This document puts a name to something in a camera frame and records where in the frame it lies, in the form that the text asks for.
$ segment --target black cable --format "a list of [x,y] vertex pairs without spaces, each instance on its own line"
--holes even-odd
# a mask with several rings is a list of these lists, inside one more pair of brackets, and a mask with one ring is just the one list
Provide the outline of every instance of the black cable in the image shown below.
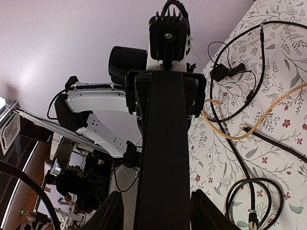
[[[264,67],[265,67],[265,55],[264,55],[264,33],[263,33],[263,28],[261,28],[261,32],[260,32],[260,40],[261,40],[261,51],[262,51],[262,66],[263,66],[263,70],[264,70]],[[221,53],[219,53],[217,59],[215,60],[215,63],[214,63],[214,66],[217,66],[217,62],[218,62],[218,59],[219,59],[219,56],[220,56]],[[213,78],[211,78],[211,83],[210,83],[210,99],[213,98]],[[214,118],[215,120],[217,121],[218,123],[218,126],[220,127],[221,131],[223,133],[226,134],[225,130],[224,130],[224,127],[222,125],[222,121],[219,120],[218,116],[217,116],[217,113],[214,109],[214,105],[213,103],[210,103],[211,104],[211,109],[212,109],[212,112],[213,112],[213,115],[214,115]],[[235,148],[234,144],[232,143],[232,141],[230,139],[226,139],[230,148],[232,149],[234,155],[236,156],[244,174],[245,174],[245,177],[248,179],[248,180],[251,180],[251,177],[248,173],[248,170],[241,158],[241,156],[239,155],[237,149]],[[255,189],[254,189],[254,185],[252,184],[252,182],[249,182],[249,187],[250,187],[250,200],[251,200],[251,209],[252,210],[255,210]]]
[[[251,130],[251,127],[244,127],[243,130],[248,133]],[[255,132],[255,131],[253,132],[253,135],[259,137],[260,139],[262,139],[262,140],[264,140],[264,141],[266,141],[266,142],[268,142],[268,143],[270,143],[272,145],[275,145],[275,146],[277,146],[277,147],[279,147],[279,148],[281,148],[281,149],[291,153],[292,155],[294,155],[297,158],[301,159],[303,162],[307,163],[307,158],[304,157],[302,154],[296,152],[294,149],[291,149],[291,148],[289,148],[289,147],[287,147],[287,146],[285,146],[285,145],[283,145],[281,143],[273,141],[272,139],[269,139],[269,138],[267,138],[267,137],[265,137],[265,136]]]
[[[208,45],[208,48],[207,48],[207,52],[208,52],[208,56],[210,58],[210,60],[214,63],[212,57],[210,56],[210,52],[209,52],[209,49],[210,49],[210,46],[214,43],[221,43],[221,44],[224,44],[225,46],[227,45],[226,43],[224,42],[220,42],[220,41],[215,41],[215,42],[211,42],[209,45]],[[228,65],[229,65],[229,68],[231,69],[231,65],[230,65],[230,61],[229,61],[229,53],[230,53],[230,48],[228,47],[228,53],[227,53],[227,61],[228,61]]]
[[65,91],[66,91],[66,90],[61,90],[60,92],[57,93],[57,95],[55,95],[55,96],[52,98],[52,100],[51,100],[51,102],[50,102],[50,104],[49,104],[48,110],[47,110],[47,118],[48,118],[48,119],[50,119],[50,120],[57,120],[56,117],[50,117],[50,116],[49,116],[50,109],[51,109],[51,107],[52,107],[54,101],[58,98],[58,96],[59,96],[61,93],[64,93]]
[[50,214],[54,230],[61,230],[59,221],[58,221],[58,216],[54,210],[54,207],[52,206],[50,199],[48,198],[47,194],[43,191],[43,189],[39,187],[37,183],[31,180],[31,178],[27,174],[22,172],[20,169],[6,162],[3,162],[3,161],[0,161],[0,171],[10,176],[19,178],[21,181],[26,183],[30,188],[32,188],[44,202]]
[[117,182],[114,159],[113,159],[113,157],[111,157],[111,159],[112,159],[112,163],[113,163],[113,172],[114,172],[114,179],[115,179],[116,187],[117,187],[117,189],[118,189],[120,192],[125,193],[125,192],[129,191],[129,190],[134,186],[135,182],[136,182],[137,179],[139,178],[140,171],[138,171],[138,174],[136,175],[136,177],[135,177],[134,181],[132,182],[132,184],[131,184],[127,189],[121,190],[121,189],[119,188],[119,185],[118,185],[118,182]]
[[266,221],[267,217],[269,216],[269,213],[270,213],[270,210],[271,210],[271,207],[272,207],[272,196],[271,196],[271,193],[269,191],[269,189],[267,188],[266,185],[264,185],[264,183],[260,182],[260,181],[264,181],[264,182],[267,182],[271,185],[273,185],[277,192],[278,192],[278,195],[279,195],[279,207],[277,209],[277,212],[276,212],[276,215],[275,217],[272,219],[272,221],[265,227],[265,228],[262,228],[262,230],[267,230],[269,229],[274,223],[276,223],[278,217],[280,216],[281,212],[282,212],[282,209],[283,209],[283,204],[284,204],[284,200],[283,200],[283,192],[280,188],[280,186],[274,182],[273,180],[270,180],[270,179],[267,179],[267,178],[253,178],[253,179],[243,179],[243,180],[240,180],[240,181],[237,181],[229,190],[228,194],[227,194],[227,197],[226,197],[226,202],[225,202],[225,209],[226,209],[226,212],[225,212],[225,215],[228,219],[231,219],[230,215],[229,215],[229,210],[230,210],[230,207],[231,207],[231,204],[233,202],[233,199],[236,195],[236,193],[238,192],[238,190],[245,184],[247,183],[256,183],[258,185],[260,185],[266,192],[266,194],[268,195],[268,208],[262,218],[262,220],[259,222],[259,224],[257,225],[257,229],[259,229]]
[[[281,23],[281,24],[288,24],[288,25],[294,25],[294,26],[298,26],[298,27],[302,27],[304,29],[307,29],[307,26],[305,25],[301,25],[301,24],[298,24],[298,23],[292,23],[292,22],[283,22],[283,21],[270,21],[270,22],[265,22],[263,24],[260,24],[260,25],[256,25],[248,30],[246,30],[245,32],[241,33],[239,36],[235,37],[234,39],[232,39],[221,51],[220,53],[218,54],[216,60],[215,60],[215,63],[214,63],[214,66],[213,66],[213,74],[216,72],[216,67],[218,66],[217,62],[219,60],[219,58],[221,57],[222,53],[233,43],[235,42],[237,39],[239,39],[240,37],[242,37],[243,35],[251,32],[252,30],[258,28],[258,27],[261,27],[261,30],[260,30],[260,41],[261,41],[261,53],[262,53],[262,73],[261,73],[261,78],[260,78],[260,81],[258,83],[258,86],[257,88],[255,89],[255,92],[250,96],[250,98],[248,99],[248,101],[243,105],[243,107],[241,109],[239,109],[236,113],[234,113],[233,115],[229,116],[228,118],[224,118],[223,120],[219,120],[217,114],[216,114],[216,111],[214,109],[214,106],[213,106],[213,103],[211,103],[211,109],[213,111],[213,115],[214,115],[214,118],[215,118],[215,122],[218,123],[221,131],[223,133],[226,134],[223,126],[222,126],[222,123],[223,121],[227,121],[229,119],[232,119],[233,117],[235,117],[237,114],[239,114],[240,112],[242,112],[244,110],[244,108],[246,108],[250,102],[253,100],[253,98],[256,96],[257,92],[259,91],[260,89],[260,86],[262,84],[262,81],[263,81],[263,77],[264,77],[264,73],[265,73],[265,54],[264,54],[264,33],[263,33],[263,25],[266,25],[266,24],[271,24],[271,23]],[[213,98],[213,78],[211,78],[211,84],[210,84],[210,99]],[[252,210],[255,210],[255,190],[254,190],[254,187],[252,185],[252,183],[254,181],[257,181],[257,180],[263,180],[263,181],[266,181],[268,183],[271,183],[272,185],[274,185],[276,187],[276,189],[278,190],[278,193],[279,193],[279,196],[280,196],[280,206],[278,208],[278,211],[277,211],[277,214],[276,216],[273,218],[273,220],[270,222],[270,224],[264,228],[264,230],[267,230],[269,227],[271,227],[278,219],[278,217],[280,216],[281,214],[281,211],[282,211],[282,208],[283,208],[283,193],[280,189],[280,187],[272,180],[269,180],[269,179],[266,179],[266,178],[253,178],[252,180],[250,179],[250,175],[246,169],[246,166],[244,165],[240,155],[238,154],[236,148],[234,147],[233,143],[229,140],[229,139],[226,139],[230,148],[233,150],[236,158],[238,159],[238,162],[240,163],[242,169],[243,169],[243,172],[245,173],[246,175],[246,178],[247,180],[244,181],[244,183],[249,183],[249,186],[250,186],[250,190],[251,190],[251,209]],[[235,196],[235,194],[237,193],[238,189],[236,189],[232,195],[232,198]],[[228,200],[227,202],[227,208],[229,207],[229,204],[231,204],[231,201]],[[262,225],[264,223],[265,219],[263,218],[263,220],[261,220],[260,225]]]
[[[284,22],[284,21],[269,21],[269,22],[264,22],[262,24],[259,24],[259,25],[256,25],[244,32],[242,32],[240,35],[238,35],[237,37],[235,37],[234,39],[232,39],[230,42],[228,42],[223,48],[222,50],[220,51],[220,53],[218,54],[215,62],[214,62],[214,66],[213,66],[213,70],[216,69],[217,67],[217,62],[218,60],[220,59],[221,55],[224,53],[224,51],[229,48],[229,46],[231,44],[233,44],[236,40],[238,40],[239,38],[241,38],[242,36],[248,34],[249,32],[261,27],[262,25],[267,25],[267,24],[275,24],[275,23],[279,23],[279,24],[286,24],[286,25],[293,25],[293,26],[298,26],[298,27],[301,27],[301,28],[304,28],[304,29],[307,29],[307,26],[305,25],[302,25],[302,24],[299,24],[299,23],[294,23],[294,22]],[[244,105],[238,110],[236,111],[234,114],[230,115],[229,117],[226,117],[224,119],[221,119],[220,122],[225,122],[225,121],[228,121],[232,118],[234,118],[235,116],[237,116],[239,113],[241,113],[250,103],[251,101],[255,98],[256,94],[258,93],[261,85],[262,85],[262,82],[263,82],[263,78],[264,78],[264,73],[265,73],[265,68],[264,68],[264,65],[262,65],[262,73],[261,73],[261,77],[259,79],[259,83],[258,83],[258,86],[256,87],[254,93],[250,96],[250,98],[244,103]],[[208,118],[211,122],[217,122],[216,119],[211,119],[211,118]]]

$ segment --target metal frame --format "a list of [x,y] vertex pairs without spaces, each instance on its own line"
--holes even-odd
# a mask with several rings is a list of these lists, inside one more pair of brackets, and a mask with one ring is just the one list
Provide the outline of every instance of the metal frame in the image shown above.
[[[150,85],[134,229],[186,230],[190,186],[183,73],[154,71]],[[136,93],[141,89],[136,83]]]

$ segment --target screw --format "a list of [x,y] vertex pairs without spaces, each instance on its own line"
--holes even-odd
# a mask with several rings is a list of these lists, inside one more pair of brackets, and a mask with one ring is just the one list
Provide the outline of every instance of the screw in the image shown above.
[[171,33],[166,33],[164,34],[164,37],[169,40],[173,38],[173,35]]

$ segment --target table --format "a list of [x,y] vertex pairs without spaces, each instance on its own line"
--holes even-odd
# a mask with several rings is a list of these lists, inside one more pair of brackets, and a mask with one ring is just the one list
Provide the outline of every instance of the table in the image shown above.
[[[257,24],[271,20],[291,21],[307,25],[306,0],[257,0],[230,34],[228,41]],[[266,72],[261,89],[248,108],[234,119],[226,122],[232,136],[240,132],[241,123],[253,126],[264,111],[279,96],[307,80],[307,30],[270,24],[264,26]],[[230,63],[237,66],[243,62],[260,78],[262,70],[260,30],[242,37],[230,46]],[[227,51],[220,60],[225,66]],[[208,79],[206,98],[209,98],[210,62],[203,70]],[[254,87],[252,74],[238,74],[214,83],[213,97],[222,104],[218,115],[229,116],[242,106]],[[291,94],[276,106],[258,127],[257,132],[287,145],[301,154],[307,147],[307,98],[306,88]],[[207,115],[213,117],[210,104],[205,105]],[[234,145],[244,159],[252,177],[267,177],[283,189],[284,208],[273,230],[306,229],[307,165],[293,155],[255,136],[235,141]],[[229,188],[244,175],[225,138],[215,134],[199,118],[192,120],[189,130],[190,189],[202,189],[224,212],[225,197]],[[272,186],[273,207],[266,220],[274,217],[278,194]],[[256,210],[261,218],[267,206],[267,195],[257,185]],[[236,224],[247,229],[250,209],[250,190],[243,186],[233,202]]]

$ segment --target cable connector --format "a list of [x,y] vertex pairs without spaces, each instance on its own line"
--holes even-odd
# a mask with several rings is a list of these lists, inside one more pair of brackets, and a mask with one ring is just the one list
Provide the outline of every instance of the cable connector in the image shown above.
[[218,64],[216,68],[212,69],[210,72],[211,78],[219,82],[226,77],[233,77],[241,71],[245,71],[246,67],[243,63],[240,63],[237,67],[229,69],[223,64]]
[[257,230],[257,225],[259,221],[257,219],[257,213],[255,210],[251,210],[249,212],[248,217],[248,230]]

